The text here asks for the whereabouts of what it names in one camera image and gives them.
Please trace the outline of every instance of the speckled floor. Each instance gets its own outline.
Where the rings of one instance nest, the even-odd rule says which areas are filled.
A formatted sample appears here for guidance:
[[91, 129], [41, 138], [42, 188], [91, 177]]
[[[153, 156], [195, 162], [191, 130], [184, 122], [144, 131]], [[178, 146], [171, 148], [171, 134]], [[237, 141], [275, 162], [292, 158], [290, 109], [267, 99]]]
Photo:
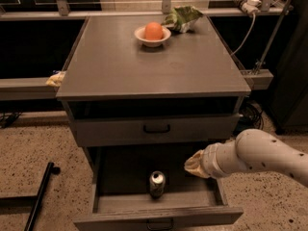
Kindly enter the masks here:
[[[264, 115], [264, 130], [274, 127]], [[0, 196], [36, 193], [48, 162], [61, 168], [52, 175], [35, 230], [76, 231], [73, 219], [89, 211], [92, 172], [67, 125], [64, 112], [23, 114], [0, 131]], [[278, 137], [308, 153], [308, 133]], [[265, 172], [233, 174], [222, 180], [230, 206], [244, 208], [234, 225], [185, 230], [308, 230], [308, 189], [286, 176]], [[0, 230], [23, 230], [28, 213], [0, 209]]]

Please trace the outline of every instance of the drawer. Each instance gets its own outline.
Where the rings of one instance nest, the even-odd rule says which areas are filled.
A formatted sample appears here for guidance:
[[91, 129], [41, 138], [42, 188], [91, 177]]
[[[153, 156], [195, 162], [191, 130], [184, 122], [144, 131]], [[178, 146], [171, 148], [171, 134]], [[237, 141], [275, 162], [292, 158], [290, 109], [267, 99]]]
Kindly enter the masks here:
[[[74, 220], [83, 230], [177, 230], [234, 223], [242, 208], [228, 206], [220, 181], [184, 170], [195, 152], [188, 145], [111, 146], [98, 150], [92, 212]], [[149, 175], [166, 177], [164, 194], [149, 194]]]
[[78, 146], [149, 144], [228, 139], [239, 115], [72, 121]]

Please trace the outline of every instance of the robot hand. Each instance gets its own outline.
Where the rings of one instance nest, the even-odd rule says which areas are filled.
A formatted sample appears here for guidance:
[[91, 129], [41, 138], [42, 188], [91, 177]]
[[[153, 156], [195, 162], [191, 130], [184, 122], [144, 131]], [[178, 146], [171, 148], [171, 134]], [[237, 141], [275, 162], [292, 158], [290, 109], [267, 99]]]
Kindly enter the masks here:
[[185, 170], [202, 178], [275, 171], [308, 188], [308, 154], [257, 129], [244, 130], [234, 141], [214, 143], [199, 150], [186, 161]]

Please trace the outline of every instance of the orange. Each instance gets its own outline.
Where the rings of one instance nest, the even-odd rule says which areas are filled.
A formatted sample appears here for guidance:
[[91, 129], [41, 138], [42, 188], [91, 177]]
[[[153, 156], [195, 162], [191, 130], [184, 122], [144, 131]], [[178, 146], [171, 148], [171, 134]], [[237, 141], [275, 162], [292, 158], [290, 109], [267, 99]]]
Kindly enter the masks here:
[[145, 39], [160, 40], [163, 38], [163, 27], [160, 23], [150, 22], [145, 26]]

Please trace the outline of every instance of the white bowl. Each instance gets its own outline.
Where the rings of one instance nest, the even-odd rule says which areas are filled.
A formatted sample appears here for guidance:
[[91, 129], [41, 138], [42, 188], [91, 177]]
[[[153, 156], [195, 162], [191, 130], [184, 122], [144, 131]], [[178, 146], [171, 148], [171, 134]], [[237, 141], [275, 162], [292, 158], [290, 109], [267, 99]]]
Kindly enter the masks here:
[[145, 39], [145, 26], [137, 28], [135, 30], [135, 37], [142, 42], [145, 46], [147, 47], [157, 47], [160, 46], [163, 42], [165, 42], [167, 39], [170, 38], [171, 36], [171, 31], [167, 28], [163, 26], [163, 38], [160, 40], [147, 40]]

